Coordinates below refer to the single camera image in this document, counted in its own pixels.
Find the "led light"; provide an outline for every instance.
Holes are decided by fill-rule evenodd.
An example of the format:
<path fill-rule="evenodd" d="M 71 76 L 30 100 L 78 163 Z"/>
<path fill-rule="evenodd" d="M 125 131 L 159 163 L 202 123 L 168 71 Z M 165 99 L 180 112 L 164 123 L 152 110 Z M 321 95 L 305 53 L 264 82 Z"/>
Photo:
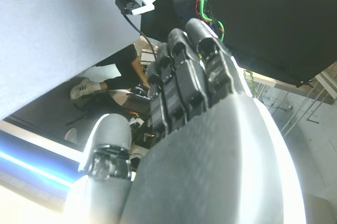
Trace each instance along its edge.
<path fill-rule="evenodd" d="M 34 166 L 31 166 L 30 164 L 25 163 L 25 162 L 23 162 L 21 160 L 18 160 L 18 159 L 14 158 L 14 157 L 11 157 L 10 155 L 5 154 L 3 152 L 0 152 L 0 157 L 4 158 L 7 161 L 10 161 L 10 162 L 12 162 L 12 163 L 14 163 L 16 165 L 19 165 L 19 166 L 21 166 L 21 167 L 23 167 L 23 168 L 25 168 L 27 170 L 31 170 L 31 171 L 39 174 L 39 175 L 42 175 L 42 176 L 44 176 L 46 178 L 49 178 L 49 179 L 51 179 L 51 180 L 53 180 L 55 182 L 63 184 L 65 186 L 67 186 L 67 187 L 69 187 L 69 186 L 72 185 L 72 183 L 70 183 L 70 182 L 68 182 L 68 181 L 66 181 L 66 180 L 64 180 L 62 178 L 58 178 L 55 175 L 49 174 L 48 172 L 45 172 L 45 171 L 40 170 L 40 169 L 38 169 L 38 168 L 36 168 Z"/>

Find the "wire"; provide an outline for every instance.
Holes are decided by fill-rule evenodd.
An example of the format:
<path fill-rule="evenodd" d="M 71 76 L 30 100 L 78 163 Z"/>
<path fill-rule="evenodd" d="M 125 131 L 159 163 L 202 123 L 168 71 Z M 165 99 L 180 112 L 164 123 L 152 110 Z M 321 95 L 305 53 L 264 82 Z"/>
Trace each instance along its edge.
<path fill-rule="evenodd" d="M 148 39 L 148 37 L 146 37 L 146 35 L 141 31 L 139 30 L 132 22 L 131 20 L 125 15 L 125 14 L 122 14 L 123 17 L 126 19 L 126 21 L 128 21 L 128 23 L 137 31 L 139 32 L 145 39 L 146 41 L 148 42 L 148 44 L 150 45 L 151 47 L 151 50 L 152 50 L 152 53 L 153 53 L 153 56 L 154 56 L 154 59 L 157 60 L 157 55 L 156 53 L 154 52 L 154 48 L 153 48 L 153 45 L 151 43 L 151 41 Z"/>
<path fill-rule="evenodd" d="M 223 24 L 222 24 L 220 21 L 218 21 L 218 20 L 213 16 L 212 10 L 211 10 L 211 0 L 209 0 L 209 5 L 210 5 L 210 13 L 211 13 L 211 17 L 212 17 L 213 19 L 207 17 L 207 16 L 204 14 L 204 4 L 205 4 L 205 0 L 200 0 L 200 16 L 201 16 L 201 18 L 204 19 L 205 21 L 213 22 L 213 23 L 215 23 L 215 24 L 217 24 L 217 25 L 220 26 L 220 32 L 221 32 L 221 37 L 220 37 L 220 39 L 221 39 L 221 41 L 223 41 L 223 39 L 224 39 L 224 32 L 225 32 L 225 31 L 224 31 L 224 26 L 223 26 Z"/>

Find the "gray panel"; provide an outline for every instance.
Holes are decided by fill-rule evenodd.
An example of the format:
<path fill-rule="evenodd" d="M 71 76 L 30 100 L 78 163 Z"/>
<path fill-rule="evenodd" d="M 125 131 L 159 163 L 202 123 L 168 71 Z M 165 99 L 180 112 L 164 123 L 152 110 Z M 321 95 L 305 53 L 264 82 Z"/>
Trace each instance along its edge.
<path fill-rule="evenodd" d="M 0 0 L 0 30 L 0 119 L 139 36 L 115 0 Z"/>
<path fill-rule="evenodd" d="M 151 149 L 121 223 L 283 223 L 274 147 L 253 99 L 229 95 Z"/>

